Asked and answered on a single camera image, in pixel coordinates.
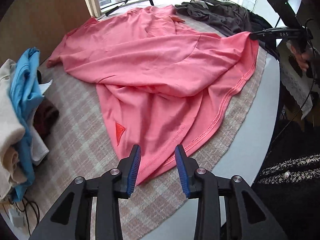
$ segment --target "ribbed blue pad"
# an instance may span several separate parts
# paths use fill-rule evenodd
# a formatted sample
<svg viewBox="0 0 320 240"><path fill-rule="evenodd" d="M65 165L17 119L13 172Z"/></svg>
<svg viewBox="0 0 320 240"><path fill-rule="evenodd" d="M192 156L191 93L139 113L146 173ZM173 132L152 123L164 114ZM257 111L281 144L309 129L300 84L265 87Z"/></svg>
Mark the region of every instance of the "ribbed blue pad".
<svg viewBox="0 0 320 240"><path fill-rule="evenodd" d="M141 148L140 148L140 146L138 146L137 152L134 156L133 163L131 165L131 169L130 169L129 175L128 175L127 194L129 195L129 197L133 193L134 186L136 185L140 161L141 161Z"/></svg>
<svg viewBox="0 0 320 240"><path fill-rule="evenodd" d="M183 164L178 146L176 146L176 148L174 150L174 156L176 158L176 164L177 164L177 168L178 168L182 191L186 195L186 197L188 198L188 197L190 197L188 174L187 174L186 168Z"/></svg>

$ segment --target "blue garment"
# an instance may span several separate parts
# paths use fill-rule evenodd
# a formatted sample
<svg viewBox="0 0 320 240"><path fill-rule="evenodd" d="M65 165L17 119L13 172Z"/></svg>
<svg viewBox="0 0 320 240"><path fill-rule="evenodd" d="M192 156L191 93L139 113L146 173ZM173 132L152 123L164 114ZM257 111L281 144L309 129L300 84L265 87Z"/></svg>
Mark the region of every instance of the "blue garment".
<svg viewBox="0 0 320 240"><path fill-rule="evenodd" d="M31 142L27 121L31 118L32 110L39 106L43 100L37 79L40 52L36 48L27 49L18 60L16 72L10 88L10 99L19 122L24 126L26 133L23 138L14 145L18 152L20 165L27 181L17 185L12 191L12 200L21 201L27 187L35 180L31 162Z"/></svg>

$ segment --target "round white table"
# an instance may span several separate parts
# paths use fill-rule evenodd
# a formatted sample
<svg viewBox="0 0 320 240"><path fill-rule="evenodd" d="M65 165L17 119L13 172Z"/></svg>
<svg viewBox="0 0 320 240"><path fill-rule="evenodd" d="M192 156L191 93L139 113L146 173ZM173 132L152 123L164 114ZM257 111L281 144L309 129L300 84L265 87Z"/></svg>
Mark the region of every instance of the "round white table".
<svg viewBox="0 0 320 240"><path fill-rule="evenodd" d="M252 106L229 150L213 168L219 177L240 175L252 185L268 151L279 101L279 63L267 55L261 83ZM158 228L141 240L192 240L196 228L198 200L188 200ZM226 222L224 198L220 197L221 224Z"/></svg>

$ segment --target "wooden panel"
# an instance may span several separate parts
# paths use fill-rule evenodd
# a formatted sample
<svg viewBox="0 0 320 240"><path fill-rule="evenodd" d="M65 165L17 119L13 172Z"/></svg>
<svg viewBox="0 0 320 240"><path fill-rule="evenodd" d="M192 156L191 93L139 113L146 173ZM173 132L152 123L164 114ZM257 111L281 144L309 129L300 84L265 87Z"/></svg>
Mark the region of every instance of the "wooden panel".
<svg viewBox="0 0 320 240"><path fill-rule="evenodd" d="M0 22L0 61L15 61L30 47L50 56L63 36L90 18L85 0L15 0Z"/></svg>

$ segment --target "red triangular patch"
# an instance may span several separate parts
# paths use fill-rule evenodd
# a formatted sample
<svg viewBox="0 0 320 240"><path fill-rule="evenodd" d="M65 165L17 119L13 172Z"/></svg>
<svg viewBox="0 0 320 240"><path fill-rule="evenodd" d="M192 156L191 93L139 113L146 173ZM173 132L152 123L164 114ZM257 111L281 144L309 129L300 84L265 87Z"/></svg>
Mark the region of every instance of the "red triangular patch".
<svg viewBox="0 0 320 240"><path fill-rule="evenodd" d="M117 143L118 143L117 145L119 145L121 136L124 133L124 131L125 131L125 128L116 122L116 135L117 135Z"/></svg>

